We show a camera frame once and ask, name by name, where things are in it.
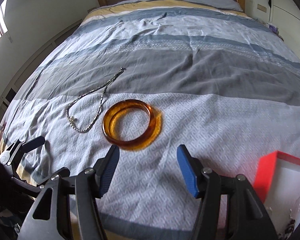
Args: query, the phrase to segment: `bed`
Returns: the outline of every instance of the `bed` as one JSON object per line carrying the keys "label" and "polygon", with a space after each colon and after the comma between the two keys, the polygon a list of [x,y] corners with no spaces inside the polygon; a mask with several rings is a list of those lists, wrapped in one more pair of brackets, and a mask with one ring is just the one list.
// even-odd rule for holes
{"label": "bed", "polygon": [[[243,173],[250,182],[267,153],[300,158],[300,61],[244,14],[244,1],[98,0],[101,7],[18,91],[0,125],[0,151],[42,135],[46,144],[23,158],[21,178],[36,184],[61,167],[78,174],[110,147],[101,129],[106,110],[125,99],[144,101],[161,112],[161,133],[143,150],[121,149],[109,191],[97,201],[101,219],[115,237],[188,239],[199,202],[183,182],[178,145],[220,175]],[[72,129],[67,105],[121,67],[91,130]],[[72,107],[78,127],[95,116],[101,92]],[[130,114],[126,138],[146,122]],[[225,208],[223,199],[220,232]]]}

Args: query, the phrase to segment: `bracelet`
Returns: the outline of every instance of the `bracelet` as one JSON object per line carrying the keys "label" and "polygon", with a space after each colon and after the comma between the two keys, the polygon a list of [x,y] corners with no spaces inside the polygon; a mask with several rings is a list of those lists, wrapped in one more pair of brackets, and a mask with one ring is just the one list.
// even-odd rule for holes
{"label": "bracelet", "polygon": [[[116,120],[118,120],[118,118],[122,114],[124,114],[128,108],[139,108],[139,109],[145,111],[150,118],[148,127],[142,135],[140,135],[139,137],[137,137],[131,141],[117,140],[113,136],[114,135],[114,122]],[[105,116],[103,117],[102,130],[103,130],[103,134],[105,135],[106,139],[110,143],[115,144],[115,145],[120,146],[125,149],[138,149],[138,148],[143,148],[141,146],[149,145],[156,138],[157,135],[153,136],[154,130],[156,128],[156,123],[157,123],[156,116],[155,116],[153,108],[150,105],[148,105],[145,102],[142,102],[140,100],[128,99],[128,100],[120,101],[109,108],[109,110],[106,112]]]}

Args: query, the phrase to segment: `light switch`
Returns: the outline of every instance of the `light switch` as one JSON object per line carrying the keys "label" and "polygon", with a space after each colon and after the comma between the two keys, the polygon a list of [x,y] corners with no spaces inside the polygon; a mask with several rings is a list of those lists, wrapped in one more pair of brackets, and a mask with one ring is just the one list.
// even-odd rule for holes
{"label": "light switch", "polygon": [[262,6],[261,4],[258,4],[257,8],[263,12],[267,12],[267,8]]}

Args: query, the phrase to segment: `chain necklace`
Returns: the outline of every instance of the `chain necklace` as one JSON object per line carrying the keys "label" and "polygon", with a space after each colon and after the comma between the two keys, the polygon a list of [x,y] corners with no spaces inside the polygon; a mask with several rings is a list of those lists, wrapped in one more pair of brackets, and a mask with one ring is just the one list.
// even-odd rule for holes
{"label": "chain necklace", "polygon": [[[76,130],[77,132],[79,132],[79,133],[86,133],[86,132],[88,132],[88,131],[91,129],[91,127],[94,125],[94,123],[96,122],[96,120],[97,120],[98,117],[99,117],[99,114],[100,114],[100,111],[101,111],[101,106],[102,106],[103,95],[105,94],[105,92],[106,92],[108,86],[110,86],[110,85],[116,80],[116,78],[117,78],[118,76],[120,76],[120,75],[123,73],[123,71],[125,71],[125,69],[121,67],[120,71],[119,71],[117,74],[115,74],[110,80],[108,80],[105,84],[103,84],[102,86],[97,87],[96,89],[93,89],[93,90],[91,90],[91,91],[89,91],[89,92],[87,92],[87,93],[85,93],[85,94],[83,94],[83,95],[77,97],[75,100],[73,100],[73,101],[67,106],[67,108],[66,108],[66,118],[67,118],[68,122],[70,123],[70,126],[71,126],[73,129],[75,129],[75,130]],[[93,118],[92,122],[88,125],[88,127],[87,127],[86,129],[83,129],[83,130],[82,130],[82,129],[79,129],[79,128],[76,127],[76,125],[74,124],[75,117],[74,117],[74,116],[69,116],[69,110],[70,110],[70,108],[71,108],[76,102],[78,102],[81,98],[83,98],[83,97],[85,97],[85,96],[87,96],[87,95],[89,95],[89,94],[91,94],[91,93],[93,93],[93,92],[96,92],[96,91],[98,91],[98,90],[101,89],[101,88],[105,88],[105,89],[103,90],[103,92],[102,92],[102,94],[101,94],[100,104],[99,104],[99,109],[98,109],[97,115]]]}

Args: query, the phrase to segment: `white cabinet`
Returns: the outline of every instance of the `white cabinet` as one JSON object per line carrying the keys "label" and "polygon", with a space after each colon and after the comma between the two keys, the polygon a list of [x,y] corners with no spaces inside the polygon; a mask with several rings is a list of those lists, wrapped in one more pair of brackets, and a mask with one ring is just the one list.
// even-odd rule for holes
{"label": "white cabinet", "polygon": [[272,0],[270,21],[300,59],[300,10],[293,0]]}

